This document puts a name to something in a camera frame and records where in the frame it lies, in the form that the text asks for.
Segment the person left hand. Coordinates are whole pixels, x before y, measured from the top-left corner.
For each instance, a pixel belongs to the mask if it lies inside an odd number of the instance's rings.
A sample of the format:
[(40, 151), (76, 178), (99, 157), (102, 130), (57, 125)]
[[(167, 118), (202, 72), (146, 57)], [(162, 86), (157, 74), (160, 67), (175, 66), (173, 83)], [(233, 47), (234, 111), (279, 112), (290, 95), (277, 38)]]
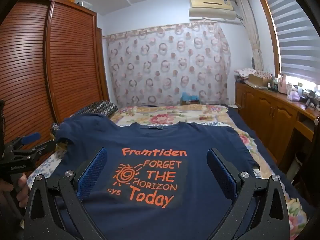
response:
[(8, 201), (4, 194), (13, 192), (16, 194), (19, 207), (25, 208), (29, 198), (29, 187), (27, 185), (27, 176), (23, 173), (17, 181), (18, 188), (1, 179), (1, 207), (9, 207)]

